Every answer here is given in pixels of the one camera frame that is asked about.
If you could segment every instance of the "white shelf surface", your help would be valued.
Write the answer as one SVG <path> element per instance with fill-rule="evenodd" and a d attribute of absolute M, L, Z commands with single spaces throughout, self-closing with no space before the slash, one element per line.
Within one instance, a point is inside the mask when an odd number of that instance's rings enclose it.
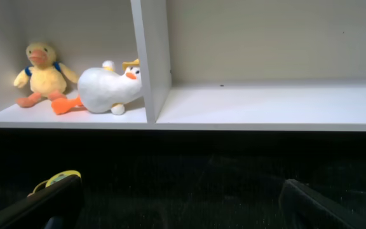
<path fill-rule="evenodd" d="M 157 123 L 366 131 L 366 81 L 182 85 L 171 89 Z"/>
<path fill-rule="evenodd" d="M 74 90 L 67 97 L 73 99 L 77 97 L 77 94 L 77 91 Z M 56 115 L 51 108 L 51 102 L 47 99 L 32 108 L 21 108 L 15 104 L 0 111 L 0 127 L 33 127 L 32 125 L 36 125 L 45 128 L 77 128 L 76 125 L 91 123 L 98 125 L 97 128 L 99 128 L 102 125 L 110 124 L 146 123 L 143 98 L 127 104 L 126 113 L 123 115 L 113 115 L 111 112 L 93 114 L 85 108 L 73 108 L 73 110 L 66 114 Z"/>

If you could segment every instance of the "blue backpack strap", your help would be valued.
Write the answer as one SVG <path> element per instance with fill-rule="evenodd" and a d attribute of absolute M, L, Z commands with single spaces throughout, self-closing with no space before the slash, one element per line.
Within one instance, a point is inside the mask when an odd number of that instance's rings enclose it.
<path fill-rule="evenodd" d="M 53 66 L 55 66 L 55 69 L 58 71 L 58 72 L 62 72 L 62 70 L 60 69 L 60 65 L 58 64 L 58 62 L 54 62 L 53 63 Z"/>
<path fill-rule="evenodd" d="M 29 67 L 26 67 L 25 68 L 25 73 L 27 76 L 31 77 L 32 76 L 32 73 L 31 73 L 31 70 L 29 70 Z"/>

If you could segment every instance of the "white duck plush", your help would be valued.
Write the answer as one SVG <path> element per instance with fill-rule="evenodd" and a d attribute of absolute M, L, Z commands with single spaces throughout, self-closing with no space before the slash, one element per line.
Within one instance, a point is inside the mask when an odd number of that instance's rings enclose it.
<path fill-rule="evenodd" d="M 114 115 L 125 112 L 127 104 L 142 96 L 139 60 L 124 62 L 125 73 L 114 72 L 114 63 L 105 61 L 102 67 L 87 69 L 79 78 L 76 99 L 56 99 L 51 103 L 57 115 L 67 113 L 75 106 L 84 106 L 92 113 L 111 110 Z"/>

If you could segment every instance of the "yellow duck's head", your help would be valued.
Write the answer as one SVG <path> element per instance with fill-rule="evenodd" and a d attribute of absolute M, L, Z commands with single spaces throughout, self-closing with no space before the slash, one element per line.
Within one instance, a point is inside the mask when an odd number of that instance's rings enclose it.
<path fill-rule="evenodd" d="M 55 50 L 46 43 L 32 43 L 26 48 L 26 55 L 33 66 L 49 67 L 56 61 Z"/>

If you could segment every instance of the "duck toy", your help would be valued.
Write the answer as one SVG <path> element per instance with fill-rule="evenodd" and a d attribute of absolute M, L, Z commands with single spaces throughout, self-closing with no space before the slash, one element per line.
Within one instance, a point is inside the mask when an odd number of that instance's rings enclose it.
<path fill-rule="evenodd" d="M 64 64 L 56 62 L 56 51 L 45 43 L 32 43 L 26 48 L 26 55 L 32 66 L 21 71 L 13 85 L 22 88 L 30 79 L 33 94 L 17 99 L 17 104 L 22 108 L 30 108 L 42 97 L 51 101 L 66 98 L 63 92 L 67 83 L 63 75 L 73 83 L 77 83 L 78 77 Z"/>
<path fill-rule="evenodd" d="M 84 106 L 92 113 L 111 110 L 114 115 L 125 112 L 127 104 L 142 96 L 140 89 L 139 59 L 123 63 L 123 75 L 115 73 L 114 63 L 105 61 L 102 67 L 87 69 L 78 81 L 79 95 L 76 99 L 59 98 L 51 103 L 57 115 L 67 113 L 76 106 Z"/>

